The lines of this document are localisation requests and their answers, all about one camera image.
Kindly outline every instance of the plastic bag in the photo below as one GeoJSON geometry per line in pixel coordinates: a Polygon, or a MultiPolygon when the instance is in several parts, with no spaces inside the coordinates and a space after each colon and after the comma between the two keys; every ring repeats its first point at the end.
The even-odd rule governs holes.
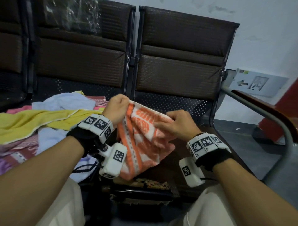
{"type": "Polygon", "coordinates": [[[101,34],[101,0],[44,0],[46,23],[67,31],[101,34]]]}

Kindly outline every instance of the white wrist-mounted camera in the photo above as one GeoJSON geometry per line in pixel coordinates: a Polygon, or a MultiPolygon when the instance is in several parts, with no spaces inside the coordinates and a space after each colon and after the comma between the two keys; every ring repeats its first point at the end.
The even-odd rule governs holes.
{"type": "Polygon", "coordinates": [[[192,188],[205,183],[205,180],[201,180],[201,178],[204,178],[202,170],[195,164],[198,158],[218,148],[231,152],[229,147],[216,135],[208,133],[203,133],[192,138],[187,143],[186,148],[189,150],[191,157],[181,159],[179,166],[187,185],[192,188]]]}
{"type": "Polygon", "coordinates": [[[92,114],[82,121],[78,127],[99,136],[102,145],[100,145],[98,151],[105,158],[101,163],[99,174],[109,179],[119,176],[126,158],[127,148],[120,143],[115,143],[112,146],[105,144],[107,138],[114,131],[111,121],[103,115],[92,114]]]}

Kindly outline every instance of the white wall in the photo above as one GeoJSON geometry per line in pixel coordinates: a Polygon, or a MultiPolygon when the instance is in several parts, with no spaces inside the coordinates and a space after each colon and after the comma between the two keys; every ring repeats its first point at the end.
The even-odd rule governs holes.
{"type": "MultiPolygon", "coordinates": [[[[207,16],[240,23],[226,69],[242,68],[288,77],[274,98],[275,104],[298,77],[298,0],[114,0],[207,16]]],[[[216,119],[257,124],[262,117],[230,97],[225,97],[216,119]]]]}

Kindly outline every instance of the beige trousers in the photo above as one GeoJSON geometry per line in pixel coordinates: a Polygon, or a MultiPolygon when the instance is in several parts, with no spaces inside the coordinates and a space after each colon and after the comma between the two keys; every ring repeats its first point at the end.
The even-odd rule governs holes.
{"type": "Polygon", "coordinates": [[[80,186],[68,178],[61,192],[37,226],[83,226],[85,224],[80,186]]]}
{"type": "Polygon", "coordinates": [[[171,226],[237,226],[221,185],[206,188],[182,219],[171,226]]]}

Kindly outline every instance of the orange towel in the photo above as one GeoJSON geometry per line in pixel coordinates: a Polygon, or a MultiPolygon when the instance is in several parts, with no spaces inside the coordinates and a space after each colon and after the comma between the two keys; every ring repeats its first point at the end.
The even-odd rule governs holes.
{"type": "Polygon", "coordinates": [[[126,116],[118,124],[118,134],[127,147],[125,163],[120,176],[131,180],[152,166],[156,166],[175,146],[169,141],[175,137],[153,126],[154,122],[173,122],[170,117],[130,101],[126,116]]]}

